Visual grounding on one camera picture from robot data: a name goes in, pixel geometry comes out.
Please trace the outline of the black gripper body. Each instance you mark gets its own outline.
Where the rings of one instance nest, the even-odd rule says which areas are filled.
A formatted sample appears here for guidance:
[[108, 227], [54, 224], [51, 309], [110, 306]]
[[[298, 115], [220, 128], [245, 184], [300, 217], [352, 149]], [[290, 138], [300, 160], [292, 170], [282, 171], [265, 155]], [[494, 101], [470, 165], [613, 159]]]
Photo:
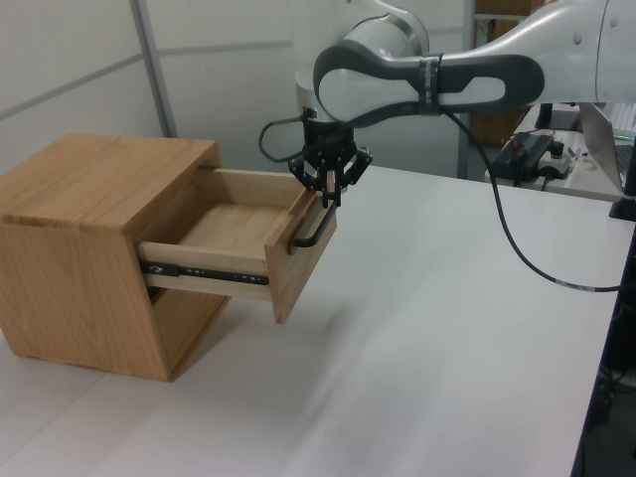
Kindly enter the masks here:
[[350, 160], [356, 154], [354, 129], [338, 122], [303, 120], [304, 160]]

